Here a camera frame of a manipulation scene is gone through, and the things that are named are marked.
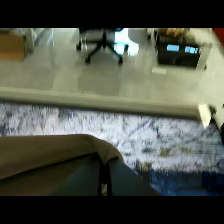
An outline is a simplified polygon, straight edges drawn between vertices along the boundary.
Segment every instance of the brown cloth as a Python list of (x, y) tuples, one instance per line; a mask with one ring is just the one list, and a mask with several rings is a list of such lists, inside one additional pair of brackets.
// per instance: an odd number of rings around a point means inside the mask
[(97, 153), (104, 164), (122, 156), (90, 135), (0, 137), (0, 195), (49, 195)]

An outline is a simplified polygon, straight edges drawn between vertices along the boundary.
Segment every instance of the shiny floor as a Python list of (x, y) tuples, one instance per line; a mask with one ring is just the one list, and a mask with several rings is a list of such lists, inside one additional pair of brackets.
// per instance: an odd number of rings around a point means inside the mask
[[(92, 58), (91, 64), (86, 65), (85, 57), (93, 46), (76, 51), (78, 29), (47, 30), (34, 54), (27, 55), (23, 62), (0, 61), (0, 97), (6, 96), (4, 91), (8, 94), (12, 91), (13, 98), (13, 95), (26, 90), (30, 99), (34, 92), (37, 95), (45, 92), (49, 96), (55, 93), (70, 97), (85, 94), (111, 96), (116, 100), (127, 97), (222, 106), (224, 56), (216, 47), (217, 39), (213, 34), (208, 37), (214, 47), (208, 58), (207, 70), (168, 67), (166, 74), (153, 72), (158, 65), (145, 29), (125, 28), (111, 36), (130, 45), (122, 66), (118, 66), (117, 58), (111, 52), (103, 49)], [(116, 50), (122, 54), (124, 49), (118, 45)]]

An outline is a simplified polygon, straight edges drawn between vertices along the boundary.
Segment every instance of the gray and white carpet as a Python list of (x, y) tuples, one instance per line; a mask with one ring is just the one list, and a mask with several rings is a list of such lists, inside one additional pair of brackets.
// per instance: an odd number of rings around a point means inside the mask
[(0, 135), (90, 134), (112, 143), (134, 168), (214, 171), (224, 159), (215, 125), (196, 121), (20, 104), (0, 104)]

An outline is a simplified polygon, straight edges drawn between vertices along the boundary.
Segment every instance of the black office chair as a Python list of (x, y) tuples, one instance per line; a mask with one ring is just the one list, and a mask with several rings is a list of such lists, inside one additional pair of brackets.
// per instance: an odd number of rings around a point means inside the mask
[[(122, 64), (123, 63), (123, 57), (121, 55), (119, 55), (115, 50), (114, 50), (114, 45), (115, 44), (118, 44), (118, 43), (115, 43), (113, 41), (109, 41), (107, 40), (107, 31), (112, 31), (112, 32), (120, 32), (122, 31), (124, 28), (79, 28), (79, 32), (80, 34), (82, 33), (86, 33), (88, 31), (91, 31), (91, 30), (103, 30), (103, 36), (100, 40), (86, 40), (85, 43), (86, 44), (97, 44), (96, 48), (91, 51), (87, 58), (86, 58), (86, 63), (89, 64), (90, 61), (91, 61), (91, 57), (96, 53), (98, 52), (101, 47), (103, 47), (104, 49), (106, 47), (108, 47), (115, 55), (117, 55), (117, 57), (119, 58), (119, 61), (118, 61), (118, 64)], [(82, 48), (82, 44), (83, 44), (83, 40), (80, 39), (79, 40), (79, 43), (76, 45), (76, 49), (78, 51), (81, 50)], [(126, 52), (128, 50), (128, 44), (124, 44), (125, 47), (124, 47), (124, 51)]]

